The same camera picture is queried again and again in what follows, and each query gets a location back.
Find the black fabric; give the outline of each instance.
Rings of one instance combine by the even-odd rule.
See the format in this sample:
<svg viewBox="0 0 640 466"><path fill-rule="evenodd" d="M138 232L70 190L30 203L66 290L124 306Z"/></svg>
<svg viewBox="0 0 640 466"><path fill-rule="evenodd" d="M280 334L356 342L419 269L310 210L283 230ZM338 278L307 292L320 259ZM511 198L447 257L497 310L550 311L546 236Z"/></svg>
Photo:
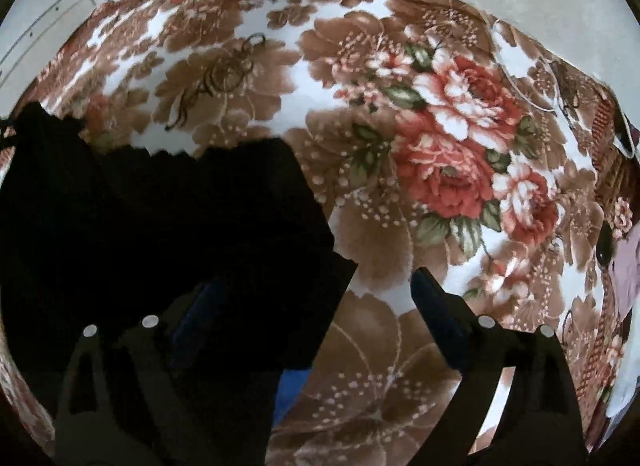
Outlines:
<svg viewBox="0 0 640 466"><path fill-rule="evenodd" d="M348 283L327 276L350 277L354 265L328 263L334 239L289 147L269 139L210 148L198 160L131 147L102 155L81 128L28 104L6 140L16 153L0 189L2 317L12 356L46 408L56 411L83 327L115 339L214 276L235 295L221 323L243 334L216 356L249 352L260 338L258 348L272 349L260 366L309 366ZM294 269L304 270L296 279L312 277L308 287L287 278ZM265 320L290 323L279 316L312 323L268 331Z"/></svg>

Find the floral fabric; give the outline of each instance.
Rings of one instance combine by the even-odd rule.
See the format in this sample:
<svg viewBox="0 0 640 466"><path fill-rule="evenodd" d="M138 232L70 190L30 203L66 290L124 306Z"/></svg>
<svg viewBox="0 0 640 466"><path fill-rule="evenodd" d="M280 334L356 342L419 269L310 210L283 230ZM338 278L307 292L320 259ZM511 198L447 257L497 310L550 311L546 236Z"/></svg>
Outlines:
<svg viewBox="0 0 640 466"><path fill-rule="evenodd" d="M358 269L268 464L409 461L460 380L411 301L423 266L505 327L551 325L582 384L604 330L592 126L616 105L507 23L457 0L123 0L27 99L98 149L292 147Z"/></svg>

